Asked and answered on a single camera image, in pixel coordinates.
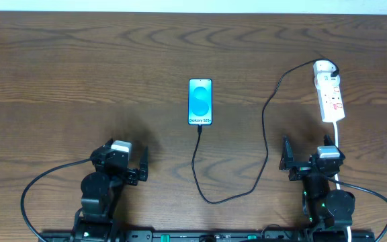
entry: wooden table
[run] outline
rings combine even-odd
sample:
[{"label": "wooden table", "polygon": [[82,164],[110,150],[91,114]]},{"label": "wooden table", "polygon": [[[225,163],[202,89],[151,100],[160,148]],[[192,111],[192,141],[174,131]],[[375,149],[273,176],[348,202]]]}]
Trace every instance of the wooden table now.
[{"label": "wooden table", "polygon": [[[36,241],[19,209],[26,184],[110,137],[132,142],[137,154],[150,147],[148,181],[127,187],[117,211],[132,225],[308,224],[302,184],[278,164],[284,134],[300,161],[333,135],[320,119],[312,67],[284,79],[265,111],[269,161],[255,192],[215,206],[200,198],[191,173],[197,131],[187,124],[187,82],[214,80],[214,123],[203,131],[196,169],[205,195],[218,200],[253,185],[265,158],[261,108],[277,80],[321,56],[341,69],[341,179],[387,197],[387,16],[0,12],[0,241]],[[71,229],[80,182],[92,171],[79,165],[34,185],[26,198],[32,224]],[[387,205],[348,190],[353,227],[378,235]]]}]

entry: phone screen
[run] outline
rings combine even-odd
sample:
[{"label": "phone screen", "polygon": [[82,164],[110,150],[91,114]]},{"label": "phone screen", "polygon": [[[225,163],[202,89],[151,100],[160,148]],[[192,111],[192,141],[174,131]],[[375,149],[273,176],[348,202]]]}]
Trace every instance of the phone screen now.
[{"label": "phone screen", "polygon": [[189,80],[189,124],[212,124],[212,80]]}]

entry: white power cord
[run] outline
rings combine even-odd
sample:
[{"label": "white power cord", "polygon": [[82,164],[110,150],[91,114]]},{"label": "white power cord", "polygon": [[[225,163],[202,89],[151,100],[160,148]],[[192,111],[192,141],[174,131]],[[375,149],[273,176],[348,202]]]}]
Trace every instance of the white power cord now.
[{"label": "white power cord", "polygon": [[[335,146],[338,148],[339,147],[339,130],[337,128],[337,122],[333,122],[334,124],[334,143]],[[336,181],[339,181],[339,175],[335,174],[334,179]],[[337,189],[340,190],[340,184],[335,184]],[[347,242],[352,242],[352,231],[350,229],[350,226],[347,226]]]}]

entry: white power strip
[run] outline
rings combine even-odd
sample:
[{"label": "white power strip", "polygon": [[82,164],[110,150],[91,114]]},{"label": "white power strip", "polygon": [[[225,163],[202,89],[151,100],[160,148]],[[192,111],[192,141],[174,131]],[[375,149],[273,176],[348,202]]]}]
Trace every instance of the white power strip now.
[{"label": "white power strip", "polygon": [[336,68],[327,60],[316,61],[313,65],[314,85],[319,96],[320,114],[323,122],[336,122],[345,117],[339,87],[340,76],[331,76]]}]

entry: white background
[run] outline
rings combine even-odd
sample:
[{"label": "white background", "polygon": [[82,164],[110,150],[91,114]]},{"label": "white background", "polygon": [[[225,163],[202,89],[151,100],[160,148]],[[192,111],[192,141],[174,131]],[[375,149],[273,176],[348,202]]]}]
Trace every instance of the white background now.
[{"label": "white background", "polygon": [[0,10],[387,14],[387,0],[0,0]]}]

